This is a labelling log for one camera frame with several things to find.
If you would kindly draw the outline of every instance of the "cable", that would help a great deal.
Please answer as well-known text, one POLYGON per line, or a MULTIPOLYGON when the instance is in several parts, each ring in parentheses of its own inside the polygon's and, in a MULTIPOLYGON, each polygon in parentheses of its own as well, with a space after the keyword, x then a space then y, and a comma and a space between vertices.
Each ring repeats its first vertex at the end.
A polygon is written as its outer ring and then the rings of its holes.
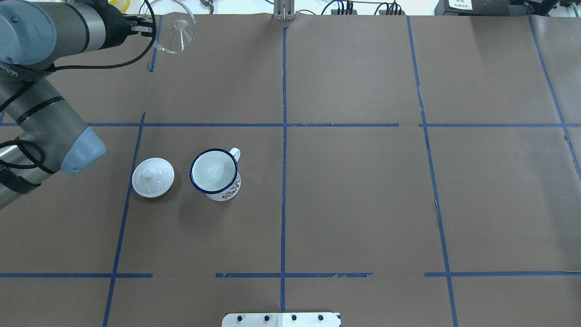
POLYGON ((143 58, 151 49, 151 47, 153 46, 153 43, 155 42, 155 38, 157 35, 157 23, 155 21, 155 13, 153 12, 153 9, 151 8, 151 4, 149 3, 148 0, 144 0, 145 4, 147 5, 147 8, 149 9, 149 12, 151 13, 151 18, 153 21, 153 27, 152 27, 152 35, 153 37, 151 38, 151 41, 149 42, 147 48, 145 48, 145 50, 143 52, 141 52, 141 54, 139 56, 137 56, 135 59, 124 62, 124 63, 119 63, 117 65, 107 65, 107 66, 77 66, 77 65, 70 65, 70 66, 60 66, 60 67, 56 67, 54 68, 54 72, 57 72, 59 70, 65 70, 65 69, 113 69, 113 68, 120 68, 120 67, 125 67, 128 65, 131 65, 132 63, 138 62, 141 58, 143 58))
POLYGON ((35 82, 27 82, 24 85, 22 85, 22 87, 18 91, 16 91, 16 93, 13 96, 11 96, 8 100, 6 100, 6 102, 4 102, 0 106, 0 112, 4 111, 4 109, 6 109, 11 103, 13 103, 14 100, 20 98, 20 96, 23 95, 26 91, 28 91, 34 84, 35 82))
POLYGON ((141 4, 141 7, 139 7, 139 11, 137 12, 138 14, 141 15, 141 9, 144 8, 144 5, 145 5, 145 1, 141 4))
POLYGON ((382 3, 380 3, 380 4, 379 4, 379 6, 377 6, 377 9, 376 9, 376 10, 375 10, 375 12, 373 13, 373 15, 374 15, 374 16, 375 16, 375 15, 377 15, 377 12, 379 11, 379 8, 381 8, 381 6, 383 6, 383 5, 386 5, 386 6, 388 7, 388 9, 389 9, 389 3, 387 3, 387 2, 382 2, 382 3))
POLYGON ((341 11, 344 11, 344 10, 345 10, 345 7, 343 6, 343 1, 341 1, 341 0, 333 0, 333 1, 329 2, 329 3, 327 4, 327 6, 325 6, 325 8, 323 8, 323 11, 321 12, 321 15, 323 15, 323 14, 325 13, 325 10, 326 10, 327 8, 329 8, 329 6, 330 6, 330 5, 331 5, 333 2, 339 2, 339 3, 341 4, 341 11))
POLYGON ((312 13, 312 14, 313 14, 313 15, 315 15, 315 16, 317 15, 316 13, 314 13, 314 12, 312 12, 312 11, 310 11, 310 10, 307 10, 307 9, 301 9, 301 10, 299 10, 299 11, 297 11, 297 12, 310 12, 310 13, 312 13))
POLYGON ((36 159, 32 156, 27 156, 28 160, 30 160, 33 164, 32 165, 17 165, 16 163, 11 163, 11 162, 6 162, 2 159, 0 159, 0 166, 5 166, 8 168, 13 168, 13 169, 34 169, 39 167, 40 165, 42 165, 44 163, 44 161, 46 160, 46 155, 44 153, 44 151, 41 149, 41 147, 39 147, 38 145, 32 143, 31 141, 26 141, 26 140, 10 140, 10 141, 6 141, 3 143, 0 143, 0 149, 1 148, 6 148, 6 147, 11 147, 11 146, 17 146, 20 148, 20 146, 24 146, 24 145, 29 145, 33 148, 35 148, 38 153, 40 154, 40 159, 36 159))

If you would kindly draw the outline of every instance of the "blue tape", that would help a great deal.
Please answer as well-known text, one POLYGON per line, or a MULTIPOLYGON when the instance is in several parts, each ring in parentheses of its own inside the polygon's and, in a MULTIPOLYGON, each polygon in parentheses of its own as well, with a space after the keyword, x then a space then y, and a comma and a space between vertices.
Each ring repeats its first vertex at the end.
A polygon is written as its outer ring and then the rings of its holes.
POLYGON ((581 276, 579 271, 465 271, 425 272, 424 277, 581 276))
POLYGON ((145 127, 282 127, 276 123, 147 123, 145 127))
POLYGON ((8 272, 0 278, 111 278, 111 273, 8 272))
POLYGON ((117 273, 115 278, 153 278, 152 273, 117 273))
POLYGON ((153 278, 152 273, 2 272, 0 278, 153 278))
POLYGON ((107 295, 107 304, 105 305, 105 316, 103 317, 103 327, 109 323, 109 313, 111 312, 111 303, 113 302, 113 290, 115 289, 115 278, 109 282, 109 295, 107 295))
POLYGON ((288 127, 400 127, 399 124, 288 124, 288 127))
MULTIPOLYGON (((115 252, 115 261, 113 262, 113 275, 117 274, 117 268, 119 267, 119 257, 121 256, 121 246, 123 245, 123 234, 125 233, 125 223, 127 221, 127 212, 129 210, 129 199, 131 197, 131 191, 133 191, 133 185, 131 184, 131 176, 135 170, 135 162, 137 161, 137 153, 139 153, 139 146, 141 144, 141 134, 143 133, 145 122, 145 113, 141 116, 141 121, 139 123, 139 132, 137 133, 137 141, 135 142, 135 151, 133 153, 133 163, 131 164, 131 173, 129 174, 129 186, 127 187, 127 196, 125 197, 125 207, 123 209, 123 217, 121 219, 121 228, 119 230, 119 239, 117 241, 117 251, 115 252)), ((109 322, 109 312, 111 310, 111 302, 113 301, 113 291, 115 290, 115 276, 111 277, 111 283, 109 285, 109 295, 107 296, 107 305, 105 306, 105 316, 103 318, 103 327, 107 327, 109 322)))
MULTIPOLYGON (((372 272, 286 272, 286 278, 367 278, 372 276, 372 272)), ((282 275, 278 272, 231 272, 217 273, 216 278, 280 278, 282 275)))
POLYGON ((533 18, 529 15, 529 25, 530 25, 530 32, 533 36, 533 42, 535 44, 535 49, 537 51, 537 55, 539 56, 539 61, 541 63, 541 67, 543 68, 543 73, 545 75, 545 80, 547 80, 548 89, 551 92, 551 98, 553 98, 553 103, 555 105, 555 109, 557 110, 557 115, 559 116, 559 121, 561 122, 561 127, 563 128, 563 133, 566 138, 567 145, 569 147, 569 153, 573 159, 573 164, 575 166, 575 170, 577 171, 577 177, 581 182, 581 168, 579 167, 579 161, 577 160, 577 156, 575 155, 575 150, 573 149, 573 144, 571 144, 571 138, 569 137, 569 132, 567 131, 567 127, 565 126, 565 120, 563 119, 563 114, 561 113, 561 107, 559 106, 559 102, 557 102, 557 96, 555 95, 555 90, 553 89, 553 84, 551 83, 551 79, 548 76, 547 67, 545 66, 543 54, 539 48, 539 42, 537 41, 537 34, 535 32, 535 25, 533 24, 533 18))
MULTIPOLYGON (((430 175, 432 178, 432 189, 433 189, 433 193, 434 193, 434 200, 436 202, 437 219, 438 219, 438 222, 440 224, 440 242, 442 244, 442 254, 444 257, 444 267, 446 269, 446 273, 450 273, 450 264, 448 262, 448 250, 446 247, 446 237, 444 235, 444 224, 442 222, 442 212, 440 210, 440 198, 439 198, 438 192, 437 192, 436 174, 434 173, 434 165, 433 165, 433 160, 432 160, 432 150, 430 149, 430 141, 429 141, 429 136, 428 136, 428 128, 427 128, 428 122, 426 121, 426 113, 424 110, 424 100, 422 100, 422 94, 419 91, 419 85, 420 85, 419 84, 419 71, 418 71, 418 62, 417 62, 416 57, 415 57, 414 36, 412 33, 412 29, 411 29, 410 17, 406 16, 406 18, 407 18, 408 33, 410 35, 411 57, 412 57, 412 60, 414 63, 415 85, 416 85, 416 88, 418 90, 418 101, 419 101, 419 107, 421 108, 421 113, 422 113, 422 124, 424 126, 424 139, 426 142, 426 150, 428 152, 428 163, 430 166, 430 175)), ((451 313, 452 313, 452 323, 453 323, 454 327, 458 327, 458 317, 456 315, 456 302, 454 301, 454 290, 452 289, 452 278, 450 276, 447 276, 446 281, 448 284, 448 296, 450 298, 450 309, 451 309, 451 313)))
POLYGON ((278 272, 251 272, 251 273, 217 273, 216 278, 280 278, 281 274, 278 272))
MULTIPOLYGON (((159 22, 156 22, 157 25, 157 33, 155 36, 155 39, 158 40, 159 39, 159 33, 162 31, 162 22, 163 22, 163 15, 159 16, 159 22)), ((150 73, 153 73, 153 70, 155 68, 155 59, 157 58, 157 48, 153 47, 153 55, 151 57, 151 61, 147 63, 147 68, 149 69, 150 73)))
POLYGON ((288 278, 367 278, 372 276, 372 272, 328 272, 328 273, 317 273, 317 272, 288 272, 286 277, 288 278))
POLYGON ((561 127, 559 124, 420 124, 419 127, 561 127))
POLYGON ((282 29, 282 208, 281 208, 281 312, 285 312, 286 274, 286 29, 282 29))
POLYGON ((138 123, 88 123, 92 127, 138 127, 138 123))

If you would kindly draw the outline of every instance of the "white mug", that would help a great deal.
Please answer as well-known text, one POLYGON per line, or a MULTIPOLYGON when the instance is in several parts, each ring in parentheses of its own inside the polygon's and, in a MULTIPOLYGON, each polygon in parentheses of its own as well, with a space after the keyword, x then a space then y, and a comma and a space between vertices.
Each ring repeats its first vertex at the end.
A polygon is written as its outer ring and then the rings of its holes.
POLYGON ((193 186, 214 201, 231 199, 240 190, 240 150, 209 149, 194 159, 189 170, 193 186))

